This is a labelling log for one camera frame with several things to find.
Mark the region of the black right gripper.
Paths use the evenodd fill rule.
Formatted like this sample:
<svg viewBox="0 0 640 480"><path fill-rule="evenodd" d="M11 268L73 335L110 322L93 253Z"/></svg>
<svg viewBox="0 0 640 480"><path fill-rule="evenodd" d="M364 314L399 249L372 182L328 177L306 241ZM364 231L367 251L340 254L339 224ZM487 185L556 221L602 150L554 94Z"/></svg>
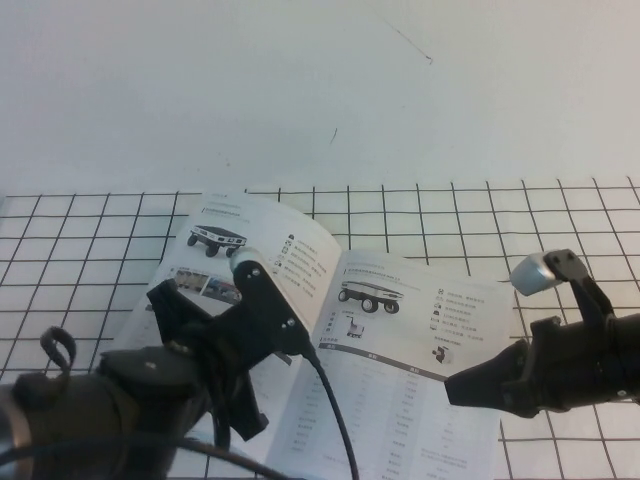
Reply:
<svg viewBox="0 0 640 480"><path fill-rule="evenodd" d="M502 408L523 418L564 413L625 396L625 368L613 321L562 325L534 322L532 339L445 381L451 405Z"/></svg>

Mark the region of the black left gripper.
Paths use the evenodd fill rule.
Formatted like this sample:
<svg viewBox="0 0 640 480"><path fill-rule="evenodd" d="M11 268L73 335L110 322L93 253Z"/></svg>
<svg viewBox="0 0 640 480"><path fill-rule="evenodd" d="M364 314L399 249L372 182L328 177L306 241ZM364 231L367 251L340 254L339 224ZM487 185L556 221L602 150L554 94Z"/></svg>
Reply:
<svg viewBox="0 0 640 480"><path fill-rule="evenodd" d="M225 387L230 427L244 441L262 433L268 418L248 371L277 351L262 322L244 305L211 315L184 296L173 279L160 282L146 296L163 344L174 341L199 356L208 354L227 377L236 375Z"/></svg>

